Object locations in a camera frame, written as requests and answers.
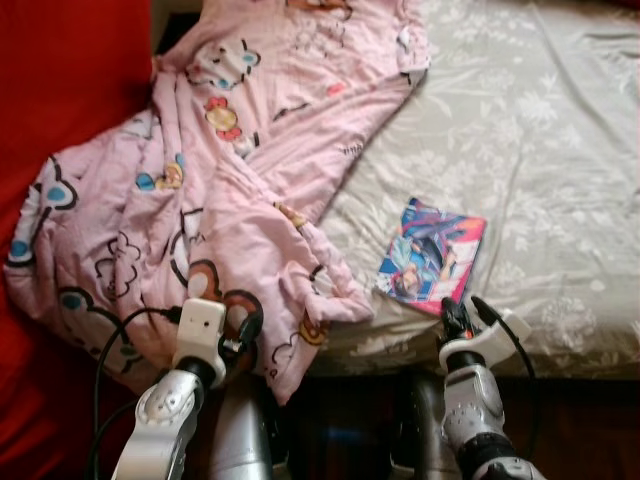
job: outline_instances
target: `bed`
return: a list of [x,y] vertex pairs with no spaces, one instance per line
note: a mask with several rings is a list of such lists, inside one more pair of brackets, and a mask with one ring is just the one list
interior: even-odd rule
[[[428,78],[321,222],[376,317],[334,326],[310,373],[437,369],[437,318],[375,293],[390,234],[416,196],[487,218],[469,290],[531,324],[525,348],[538,374],[637,378],[636,13],[558,0],[431,0],[422,12]],[[497,371],[524,369],[513,358]]]

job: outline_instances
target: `book cover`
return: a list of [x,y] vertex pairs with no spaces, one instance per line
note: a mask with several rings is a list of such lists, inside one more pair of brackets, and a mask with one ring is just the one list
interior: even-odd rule
[[409,201],[378,272],[386,295],[440,315],[441,302],[460,302],[487,222]]

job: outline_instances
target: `mattress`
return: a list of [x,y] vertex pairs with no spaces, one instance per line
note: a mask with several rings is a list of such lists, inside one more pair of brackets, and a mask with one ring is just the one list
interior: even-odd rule
[[[469,290],[522,316],[541,376],[637,378],[635,13],[553,0],[429,0],[421,90],[365,149],[321,222],[375,319],[332,328],[311,374],[437,369],[437,318],[375,292],[411,196],[480,215]],[[501,374],[522,374],[517,358]]]

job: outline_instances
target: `red sofa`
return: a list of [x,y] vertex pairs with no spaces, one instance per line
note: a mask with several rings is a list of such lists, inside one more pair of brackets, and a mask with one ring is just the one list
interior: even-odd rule
[[[149,0],[3,0],[0,6],[0,255],[48,153],[144,107]],[[81,478],[95,363],[11,308],[0,282],[0,478]],[[106,382],[104,415],[131,394]],[[105,440],[113,465],[131,428]]]

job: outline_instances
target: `black cable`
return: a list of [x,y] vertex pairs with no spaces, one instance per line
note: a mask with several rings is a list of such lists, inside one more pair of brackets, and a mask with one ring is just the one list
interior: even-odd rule
[[536,373],[533,370],[533,365],[531,364],[531,359],[527,352],[522,348],[520,344],[520,339],[513,333],[513,330],[507,325],[504,320],[498,315],[496,316],[496,321],[500,324],[502,329],[507,333],[513,345],[516,347],[516,350],[520,354],[522,361],[524,362],[525,367],[527,368],[527,373],[529,374],[529,384],[531,386],[531,400],[532,400],[532,419],[531,419],[531,433],[529,434],[529,441],[527,442],[527,449],[524,453],[524,458],[526,460],[531,461],[533,459],[533,451],[535,450],[536,441],[538,439],[538,430],[540,428],[540,393],[538,391],[538,380],[536,378]]
[[102,437],[104,437],[104,434],[107,432],[107,429],[113,422],[115,422],[123,413],[125,413],[130,408],[135,408],[137,403],[138,400],[133,400],[121,406],[115,412],[113,412],[113,414],[98,429],[98,432],[93,437],[93,442],[91,442],[91,448],[89,449],[89,460],[87,461],[84,469],[84,480],[99,480],[99,475],[97,475],[95,471],[93,472],[92,477],[92,470],[95,470],[94,465],[97,462],[94,462],[93,460],[94,458],[97,458],[98,449],[100,448]]
[[[100,377],[102,374],[102,369],[104,367],[104,362],[107,359],[109,350],[111,350],[111,347],[113,346],[117,338],[120,335],[122,335],[122,333],[125,331],[127,326],[133,321],[133,319],[142,313],[157,313],[160,315],[164,315],[173,323],[177,324],[180,320],[180,314],[182,313],[182,308],[180,307],[172,307],[170,309],[149,308],[149,307],[141,308],[133,312],[127,318],[125,318],[122,321],[122,323],[118,325],[118,327],[111,334],[111,336],[109,337],[109,340],[107,340],[107,343],[105,343],[104,348],[100,353],[100,357],[98,358],[98,366],[96,368],[96,380],[95,380],[95,383],[93,384],[93,434],[94,436],[97,436],[100,431]],[[87,464],[88,465],[93,464],[93,475],[94,475],[94,478],[97,480],[99,478],[99,470],[100,470],[97,450],[92,453],[92,456],[89,457],[89,461]]]

